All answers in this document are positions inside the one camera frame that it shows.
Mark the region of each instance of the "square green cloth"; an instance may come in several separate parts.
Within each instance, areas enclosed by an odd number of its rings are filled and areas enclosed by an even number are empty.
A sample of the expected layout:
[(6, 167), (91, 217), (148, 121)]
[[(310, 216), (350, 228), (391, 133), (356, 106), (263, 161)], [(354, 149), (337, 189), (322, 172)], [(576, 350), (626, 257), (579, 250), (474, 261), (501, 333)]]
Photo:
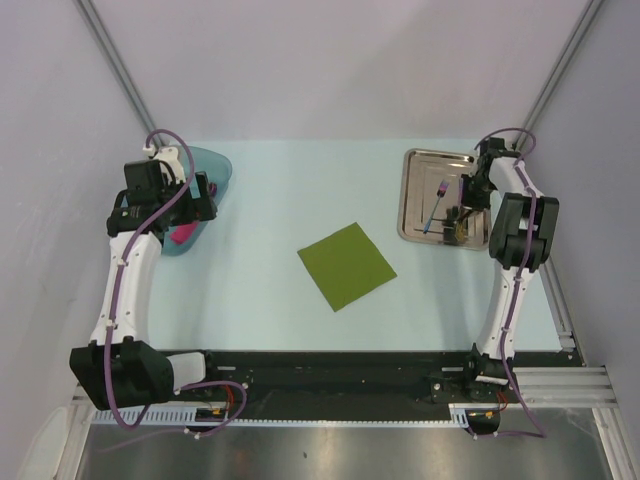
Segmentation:
[(298, 255), (334, 312), (397, 276), (357, 223)]

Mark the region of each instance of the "red object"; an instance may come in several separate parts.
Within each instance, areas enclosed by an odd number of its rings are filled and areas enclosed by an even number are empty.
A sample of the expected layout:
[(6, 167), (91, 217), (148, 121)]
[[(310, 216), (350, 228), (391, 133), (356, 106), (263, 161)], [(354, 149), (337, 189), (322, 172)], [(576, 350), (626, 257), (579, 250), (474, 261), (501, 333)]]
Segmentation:
[(196, 231), (198, 223), (199, 222), (193, 222), (189, 225), (180, 225), (171, 235), (169, 235), (169, 238), (176, 245), (182, 245), (184, 242), (189, 240), (189, 237), (191, 237), (191, 235), (193, 235), (193, 232)]

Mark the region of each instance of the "blue bowl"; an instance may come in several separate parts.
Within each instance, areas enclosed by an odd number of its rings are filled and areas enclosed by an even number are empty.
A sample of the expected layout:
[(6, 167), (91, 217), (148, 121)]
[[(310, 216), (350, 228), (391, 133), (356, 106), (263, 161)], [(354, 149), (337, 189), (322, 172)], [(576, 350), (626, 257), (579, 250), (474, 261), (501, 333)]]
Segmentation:
[[(187, 154), (182, 147), (179, 148), (180, 161), (182, 162), (182, 166), (184, 167), (185, 172), (188, 172), (189, 163)], [(227, 187), (229, 186), (229, 179), (231, 178), (231, 173), (233, 172), (233, 169), (231, 168), (231, 162), (227, 157), (210, 150), (205, 150), (204, 148), (190, 146), (189, 149), (191, 150), (191, 154), (193, 155), (193, 161), (196, 165), (196, 172), (206, 172), (209, 182), (216, 184), (217, 190), (213, 197), (213, 201), (216, 206), (219, 207), (220, 202), (222, 201), (222, 197), (224, 197), (224, 194), (227, 191)], [(198, 185), (196, 184), (195, 180), (191, 182), (189, 188), (191, 189), (191, 195), (194, 198), (200, 197), (200, 192), (198, 192)], [(200, 222), (189, 239), (181, 244), (177, 244), (173, 240), (171, 240), (171, 234), (176, 230), (176, 227), (171, 227), (164, 236), (162, 255), (175, 257), (189, 251), (189, 249), (193, 246), (193, 244), (196, 242), (196, 240), (208, 224), (209, 222)]]

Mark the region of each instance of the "metal tray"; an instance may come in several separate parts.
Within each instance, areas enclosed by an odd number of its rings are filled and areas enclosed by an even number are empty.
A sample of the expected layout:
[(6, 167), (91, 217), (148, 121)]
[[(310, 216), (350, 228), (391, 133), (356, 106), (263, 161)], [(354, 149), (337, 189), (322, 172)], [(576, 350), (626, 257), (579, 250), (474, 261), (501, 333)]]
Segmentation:
[[(409, 150), (404, 157), (402, 193), (398, 232), (411, 242), (452, 245), (472, 250), (484, 250), (489, 245), (491, 210), (471, 213), (462, 222), (462, 175), (473, 172), (473, 157), (433, 150)], [(429, 231), (423, 233), (442, 180), (449, 182), (447, 193), (440, 200)]]

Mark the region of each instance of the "white table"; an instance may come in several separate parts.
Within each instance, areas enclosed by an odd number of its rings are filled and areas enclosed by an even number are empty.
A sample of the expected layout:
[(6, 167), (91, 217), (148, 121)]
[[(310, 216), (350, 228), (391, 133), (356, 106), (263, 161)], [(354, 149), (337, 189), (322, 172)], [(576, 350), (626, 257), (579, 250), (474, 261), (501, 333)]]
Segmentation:
[[(473, 141), (269, 141), (194, 145), (234, 167), (214, 220), (181, 257), (162, 257), (149, 313), (158, 349), (468, 350), (493, 286), (487, 251), (411, 243), (396, 224), (404, 154)], [(494, 215), (498, 203), (494, 203)], [(358, 222), (398, 277), (334, 313), (297, 251)], [(517, 350), (558, 351), (540, 277)]]

